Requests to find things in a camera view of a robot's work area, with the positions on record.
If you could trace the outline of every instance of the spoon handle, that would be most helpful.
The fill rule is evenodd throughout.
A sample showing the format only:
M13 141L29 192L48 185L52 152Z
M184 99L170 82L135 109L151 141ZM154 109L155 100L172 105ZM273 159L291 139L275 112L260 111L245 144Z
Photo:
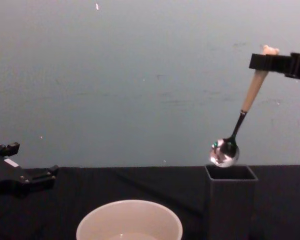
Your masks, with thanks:
M262 54L263 55L278 55L279 49L265 45L265 46L263 46ZM268 71L262 71L262 70L256 70L254 72L250 87L248 89L246 98L245 98L242 108L241 108L241 112L247 113L250 110L250 108L261 88L261 85L264 82L268 73L269 73Z
M244 121L246 114L247 114L247 113L244 112L244 111L241 111L241 112L240 112L239 119L238 119L238 121L236 122L236 125L235 125L235 127L234 127L233 133L232 133L232 135L231 135L231 138L233 138L233 139L236 138L236 135L237 135L237 133L238 133L238 130L239 130L239 128L240 128L242 122Z

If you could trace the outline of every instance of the bowl rim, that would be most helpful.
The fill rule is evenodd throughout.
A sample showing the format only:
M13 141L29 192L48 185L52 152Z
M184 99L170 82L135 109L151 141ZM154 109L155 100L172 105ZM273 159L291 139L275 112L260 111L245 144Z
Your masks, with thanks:
M97 207L96 209L92 210L91 212L89 212L79 223L77 229L76 229L76 234L75 234L75 237L76 239L78 240L79 239L79 234L81 232L81 229L82 229L82 226L83 224L85 224L85 222L89 219L89 217L91 215L93 215L95 212L98 212L104 208L107 208L109 206L113 206L113 205L119 205L119 204L122 204L122 203L143 203L143 204L148 204L148 205L152 205L152 206L155 206L155 207L158 207L158 208L161 208L161 209L164 209L166 210L172 217L173 219L175 220L177 226L178 226L178 236L177 236L177 240L181 240L182 238L182 235L183 235L183 227L182 227L182 223L179 219L179 217L171 210L169 209L168 207L162 205L162 204L159 204L159 203L156 203L156 202L153 202L153 201L147 201L147 200L138 200L138 199L127 199L127 200L119 200L119 201L113 201L113 202L110 202L110 203L107 203L107 204L104 204L102 206L99 206Z

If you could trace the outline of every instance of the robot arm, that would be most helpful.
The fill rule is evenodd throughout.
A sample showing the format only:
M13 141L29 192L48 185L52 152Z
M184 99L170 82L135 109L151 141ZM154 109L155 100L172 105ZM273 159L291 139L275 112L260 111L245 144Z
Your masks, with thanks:
M290 56L252 54L249 68L300 79L300 53L292 52Z
M46 169L38 175L30 175L22 169L10 156L18 153L20 144L14 142L7 146L0 144L0 195L10 194L17 197L25 196L33 191L52 188L59 167Z

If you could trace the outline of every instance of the table surface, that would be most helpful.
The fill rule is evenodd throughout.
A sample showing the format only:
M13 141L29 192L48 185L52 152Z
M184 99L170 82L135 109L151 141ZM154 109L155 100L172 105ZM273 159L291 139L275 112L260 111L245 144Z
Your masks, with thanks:
M249 239L300 239L300 165L251 169L259 182ZM182 222L183 240L202 240L203 170L203 166L62 167L53 189L34 192L23 199L0 196L0 240L74 240L86 214L101 205L126 199L167 206Z

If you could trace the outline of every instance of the white label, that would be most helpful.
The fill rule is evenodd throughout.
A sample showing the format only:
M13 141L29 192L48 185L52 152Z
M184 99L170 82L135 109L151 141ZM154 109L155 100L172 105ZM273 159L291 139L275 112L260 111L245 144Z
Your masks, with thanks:
M11 166L13 166L13 167L15 167L15 168L19 166L16 162L12 161L10 158L6 158L4 161L5 161L7 164L10 164Z

